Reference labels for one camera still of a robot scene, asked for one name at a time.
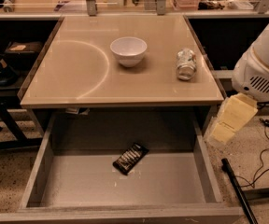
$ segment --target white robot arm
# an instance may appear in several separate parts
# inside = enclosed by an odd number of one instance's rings
[[[269,24],[237,62],[232,84],[258,102],[269,102]]]

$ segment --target power cord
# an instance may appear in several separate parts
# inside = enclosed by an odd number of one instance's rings
[[[269,140],[269,136],[267,135],[267,131],[266,128],[269,127],[269,119],[260,119],[260,121],[264,124],[264,134],[266,136],[266,138]],[[237,175],[236,177],[241,178],[243,180],[245,180],[248,184],[241,186],[241,188],[246,188],[246,187],[253,187],[255,189],[255,183],[258,181],[259,178],[261,178],[264,174],[266,174],[269,171],[269,168],[264,170],[260,175],[257,176],[258,172],[264,167],[264,162],[263,162],[263,158],[262,155],[264,152],[268,152],[269,148],[264,149],[261,153],[260,153],[260,161],[261,161],[261,166],[257,169],[257,171],[255,172],[252,181],[249,182],[246,178],[244,178],[243,176]]]

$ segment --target bowl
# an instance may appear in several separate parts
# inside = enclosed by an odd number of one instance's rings
[[[147,44],[140,38],[127,36],[114,40],[110,49],[121,65],[133,67],[143,60]]]

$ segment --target floor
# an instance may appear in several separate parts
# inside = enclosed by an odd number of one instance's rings
[[[34,124],[25,112],[12,115],[28,137],[38,137]],[[223,200],[228,206],[239,206],[234,189],[229,182],[228,176],[221,171],[221,159],[227,158],[236,175],[251,180],[253,174],[260,167],[259,155],[262,150],[269,148],[269,140],[264,134],[264,127],[260,118],[269,119],[269,108],[259,111],[256,116],[234,139],[227,145],[210,143],[207,144],[210,160],[215,171],[219,189]],[[7,127],[0,122],[3,131],[0,132],[0,140],[14,139]],[[0,213],[15,212],[21,201],[26,183],[31,173],[37,153],[36,148],[25,150],[0,151]],[[262,156],[264,161],[263,170],[269,167],[269,152]],[[241,185],[246,182],[238,178]],[[269,187],[269,172],[263,175],[256,188]],[[250,202],[258,223],[269,223],[269,199]],[[247,224],[248,220],[241,217],[235,224]]]

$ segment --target concrete floor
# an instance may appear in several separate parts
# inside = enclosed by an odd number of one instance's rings
[[[264,128],[259,118],[269,119],[269,109],[265,108],[256,116],[227,146],[207,144],[210,160],[212,162],[216,177],[218,179],[220,192],[226,205],[239,206],[234,189],[228,176],[221,171],[221,159],[227,158],[232,165],[236,175],[241,175],[251,180],[254,172],[260,166],[259,155],[262,150],[269,148],[269,141],[265,137]],[[34,124],[25,114],[18,114],[15,118],[28,137],[38,137]],[[0,132],[1,140],[14,139],[7,127],[0,122],[3,131]],[[31,173],[36,148],[25,150],[0,151],[0,213],[15,212],[21,201],[26,183]],[[264,153],[264,168],[269,167],[269,152]],[[246,182],[240,178],[241,185]],[[256,183],[256,188],[269,187],[269,172]],[[258,223],[269,223],[269,199],[250,202],[252,210]],[[235,224],[247,224],[248,220],[241,217]]]

